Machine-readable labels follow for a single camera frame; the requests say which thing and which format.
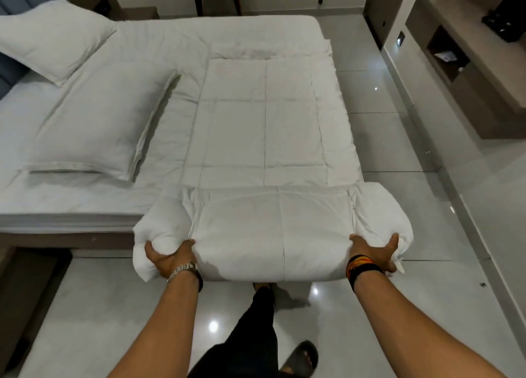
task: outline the stool leg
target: stool leg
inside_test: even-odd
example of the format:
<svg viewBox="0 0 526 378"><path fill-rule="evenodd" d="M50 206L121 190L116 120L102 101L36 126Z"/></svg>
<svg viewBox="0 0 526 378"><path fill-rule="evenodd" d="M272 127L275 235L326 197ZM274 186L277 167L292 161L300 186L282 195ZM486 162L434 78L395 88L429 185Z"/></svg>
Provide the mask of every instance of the stool leg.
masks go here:
<svg viewBox="0 0 526 378"><path fill-rule="evenodd" d="M236 5L237 15L242 16L243 14L241 13L241 3L239 2L239 0L233 0L233 3Z"/></svg>
<svg viewBox="0 0 526 378"><path fill-rule="evenodd" d="M195 1L196 1L197 16L202 17L202 0L195 0Z"/></svg>

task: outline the brown door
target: brown door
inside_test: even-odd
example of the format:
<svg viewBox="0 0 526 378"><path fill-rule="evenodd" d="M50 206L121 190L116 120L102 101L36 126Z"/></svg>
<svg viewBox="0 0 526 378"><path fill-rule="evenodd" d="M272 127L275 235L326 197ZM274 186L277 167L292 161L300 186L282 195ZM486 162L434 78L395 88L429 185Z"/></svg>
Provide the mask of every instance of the brown door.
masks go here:
<svg viewBox="0 0 526 378"><path fill-rule="evenodd" d="M364 16L378 48L382 48L402 0L367 0L365 2Z"/></svg>

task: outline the floor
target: floor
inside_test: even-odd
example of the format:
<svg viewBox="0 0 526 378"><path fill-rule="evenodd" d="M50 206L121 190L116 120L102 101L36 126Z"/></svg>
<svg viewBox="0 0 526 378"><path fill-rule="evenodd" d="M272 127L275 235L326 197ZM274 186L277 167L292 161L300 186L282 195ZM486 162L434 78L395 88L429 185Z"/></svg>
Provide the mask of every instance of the floor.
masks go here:
<svg viewBox="0 0 526 378"><path fill-rule="evenodd" d="M330 16L319 22L332 41L365 180L382 183L413 225L406 273L394 276L395 285L506 376L524 376L526 362L363 18ZM160 279L141 282L127 253L75 256L20 377L106 376L165 286ZM281 288L274 322L280 363L297 343L310 339L320 353L315 376L394 377L348 282L285 283ZM250 283L206 283L191 365L227 338L252 295Z"/></svg>

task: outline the metal watch band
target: metal watch band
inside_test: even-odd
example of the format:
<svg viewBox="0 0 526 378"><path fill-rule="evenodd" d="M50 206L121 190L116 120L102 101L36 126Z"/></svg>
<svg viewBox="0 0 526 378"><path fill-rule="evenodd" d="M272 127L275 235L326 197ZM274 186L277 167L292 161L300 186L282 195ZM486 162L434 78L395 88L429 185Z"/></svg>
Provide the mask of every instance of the metal watch band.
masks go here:
<svg viewBox="0 0 526 378"><path fill-rule="evenodd" d="M191 271L196 277L197 279L199 280L199 292L201 292L202 290L202 277L201 277L201 273L199 273L199 270L197 270L197 265L194 263L194 262L190 262L190 263L185 263L185 264L182 264L181 266L179 266L178 268L176 268L170 275L170 277L168 277L168 282L172 281L172 279L178 275L179 273L181 273L181 271L183 270L188 270L188 271Z"/></svg>

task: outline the wall-mounted cabinet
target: wall-mounted cabinet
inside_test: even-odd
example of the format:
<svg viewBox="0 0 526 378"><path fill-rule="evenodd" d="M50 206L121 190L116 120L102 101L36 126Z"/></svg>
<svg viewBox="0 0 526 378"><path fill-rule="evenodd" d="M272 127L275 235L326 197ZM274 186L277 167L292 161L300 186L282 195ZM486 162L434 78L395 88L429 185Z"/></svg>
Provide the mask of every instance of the wall-mounted cabinet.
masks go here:
<svg viewBox="0 0 526 378"><path fill-rule="evenodd" d="M483 139L526 138L526 48L481 22L473 0L416 0L406 26ZM455 61L438 53L451 51Z"/></svg>

